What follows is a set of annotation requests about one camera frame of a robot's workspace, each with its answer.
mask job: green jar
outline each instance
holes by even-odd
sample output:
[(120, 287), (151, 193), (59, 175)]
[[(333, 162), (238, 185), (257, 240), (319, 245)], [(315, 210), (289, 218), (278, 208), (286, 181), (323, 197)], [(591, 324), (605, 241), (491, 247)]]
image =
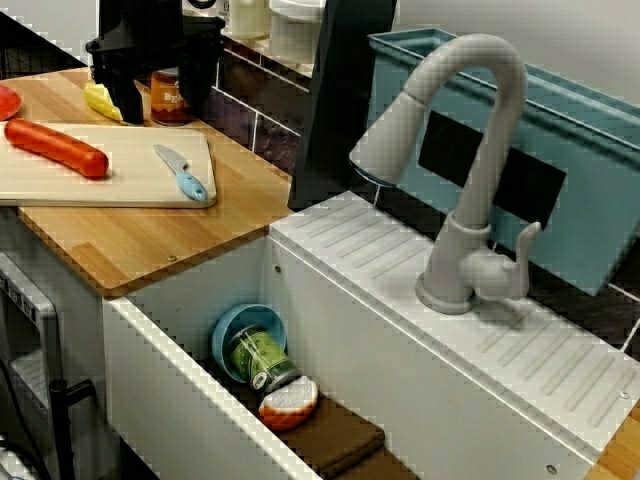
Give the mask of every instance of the green jar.
[(260, 325), (243, 328), (231, 337), (224, 355), (253, 390), (266, 394), (300, 377), (287, 354)]

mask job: jar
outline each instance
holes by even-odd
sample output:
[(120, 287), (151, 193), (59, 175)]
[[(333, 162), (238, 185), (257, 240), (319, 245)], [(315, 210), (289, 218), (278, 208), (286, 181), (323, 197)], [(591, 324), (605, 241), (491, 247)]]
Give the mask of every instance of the jar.
[(169, 68), (151, 74), (151, 120), (176, 127), (191, 120), (189, 108), (178, 90), (178, 69)]
[(264, 327), (243, 328), (223, 346), (224, 355), (256, 391), (271, 393), (300, 377), (300, 372)]

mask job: white sink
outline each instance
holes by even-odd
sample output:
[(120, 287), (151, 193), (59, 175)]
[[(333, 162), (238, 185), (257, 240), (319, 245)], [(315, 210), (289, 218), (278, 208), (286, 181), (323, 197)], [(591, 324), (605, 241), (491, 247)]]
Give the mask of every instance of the white sink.
[(639, 364), (529, 300), (427, 309), (414, 286), (431, 245), (347, 192), (105, 302), (109, 422), (163, 480), (319, 478), (197, 363), (217, 319), (257, 302), (300, 369), (421, 478), (538, 480), (553, 465), (582, 480), (640, 397)]

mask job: brown cloth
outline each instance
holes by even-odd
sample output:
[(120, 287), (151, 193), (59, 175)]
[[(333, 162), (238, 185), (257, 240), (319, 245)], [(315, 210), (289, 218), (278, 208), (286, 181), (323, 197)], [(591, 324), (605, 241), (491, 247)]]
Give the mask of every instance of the brown cloth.
[[(205, 362), (203, 367), (251, 413), (258, 416), (262, 395), (256, 394), (247, 384), (231, 380), (213, 361)], [(417, 478), (382, 448), (385, 440), (382, 429), (322, 395), (314, 411), (302, 424), (292, 430), (274, 433), (325, 480), (336, 478), (343, 472), (340, 480)]]
[(335, 480), (419, 480), (418, 477), (386, 448), (365, 458)]
[(325, 480), (335, 478), (384, 445), (381, 428), (327, 397), (318, 399), (304, 423), (275, 433)]

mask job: blue bowl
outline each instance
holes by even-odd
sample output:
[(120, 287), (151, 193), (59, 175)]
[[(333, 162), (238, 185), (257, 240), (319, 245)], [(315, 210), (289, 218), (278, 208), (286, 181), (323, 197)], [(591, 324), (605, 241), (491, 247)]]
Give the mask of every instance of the blue bowl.
[(251, 325), (260, 325), (273, 338), (284, 351), (287, 346), (287, 333), (280, 316), (266, 305), (259, 303), (245, 303), (237, 305), (220, 317), (211, 336), (211, 353), (216, 363), (233, 378), (240, 383), (247, 383), (235, 371), (233, 365), (225, 363), (223, 355), (223, 345), (243, 328)]

